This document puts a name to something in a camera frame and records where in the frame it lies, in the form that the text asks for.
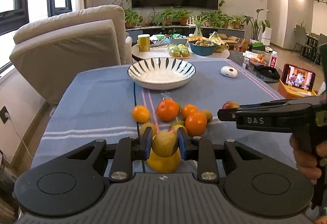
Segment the right hand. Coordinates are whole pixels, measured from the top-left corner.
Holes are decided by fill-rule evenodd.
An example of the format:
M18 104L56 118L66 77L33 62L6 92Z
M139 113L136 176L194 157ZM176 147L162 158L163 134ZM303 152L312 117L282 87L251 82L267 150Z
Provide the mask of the right hand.
M312 154L300 148L299 141L294 134L290 137L290 145L293 148L297 169L304 174L313 185L316 185L322 174L322 171L317 167L317 159Z

